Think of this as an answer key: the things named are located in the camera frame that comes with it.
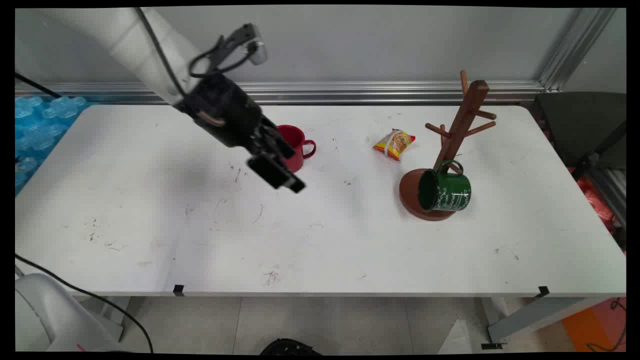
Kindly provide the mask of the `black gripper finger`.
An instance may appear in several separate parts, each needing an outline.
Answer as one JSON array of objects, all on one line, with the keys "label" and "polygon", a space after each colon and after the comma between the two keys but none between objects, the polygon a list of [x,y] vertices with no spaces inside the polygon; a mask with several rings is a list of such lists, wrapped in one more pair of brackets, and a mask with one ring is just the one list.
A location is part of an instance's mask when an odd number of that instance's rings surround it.
[{"label": "black gripper finger", "polygon": [[250,153],[258,155],[265,153],[276,158],[291,158],[296,152],[285,141],[281,132],[272,121],[260,120],[253,134],[250,136]]},{"label": "black gripper finger", "polygon": [[252,155],[246,164],[274,189],[284,187],[297,194],[306,187],[306,183],[290,171],[275,155],[258,153]]}]

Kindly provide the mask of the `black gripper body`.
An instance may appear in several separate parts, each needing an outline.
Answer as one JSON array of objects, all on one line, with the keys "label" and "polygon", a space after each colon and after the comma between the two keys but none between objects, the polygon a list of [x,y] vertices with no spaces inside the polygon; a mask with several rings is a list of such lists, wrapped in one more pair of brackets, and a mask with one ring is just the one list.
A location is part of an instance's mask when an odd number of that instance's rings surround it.
[{"label": "black gripper body", "polygon": [[223,74],[201,79],[179,102],[179,111],[229,148],[253,150],[256,147],[262,109]]}]

